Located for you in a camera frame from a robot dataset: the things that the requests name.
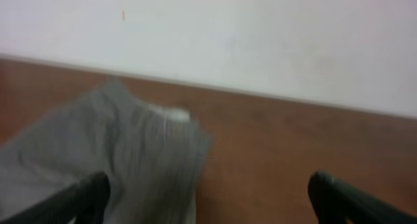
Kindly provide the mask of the folded grey trousers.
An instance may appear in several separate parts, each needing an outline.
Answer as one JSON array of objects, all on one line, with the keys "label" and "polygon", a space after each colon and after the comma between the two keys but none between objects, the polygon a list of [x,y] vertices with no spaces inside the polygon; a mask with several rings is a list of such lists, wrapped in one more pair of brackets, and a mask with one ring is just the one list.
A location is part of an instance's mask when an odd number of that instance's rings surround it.
[{"label": "folded grey trousers", "polygon": [[106,223],[195,223],[210,135],[187,111],[134,97],[117,80],[43,116],[1,147],[1,218],[95,172]]}]

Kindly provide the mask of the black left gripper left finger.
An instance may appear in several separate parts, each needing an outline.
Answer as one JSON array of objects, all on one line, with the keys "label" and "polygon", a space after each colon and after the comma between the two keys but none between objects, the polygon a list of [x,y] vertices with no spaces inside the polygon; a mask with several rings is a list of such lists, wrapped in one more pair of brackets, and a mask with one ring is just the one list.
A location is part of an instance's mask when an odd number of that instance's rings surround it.
[{"label": "black left gripper left finger", "polygon": [[107,175],[94,173],[1,224],[102,224],[110,193]]}]

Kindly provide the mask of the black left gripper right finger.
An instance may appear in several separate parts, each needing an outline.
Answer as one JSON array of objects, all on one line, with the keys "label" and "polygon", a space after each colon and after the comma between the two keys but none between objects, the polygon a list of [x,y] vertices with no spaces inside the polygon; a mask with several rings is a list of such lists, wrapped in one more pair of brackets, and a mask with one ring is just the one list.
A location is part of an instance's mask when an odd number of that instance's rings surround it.
[{"label": "black left gripper right finger", "polygon": [[308,183],[308,195],[320,224],[416,223],[408,215],[324,171],[314,173]]}]

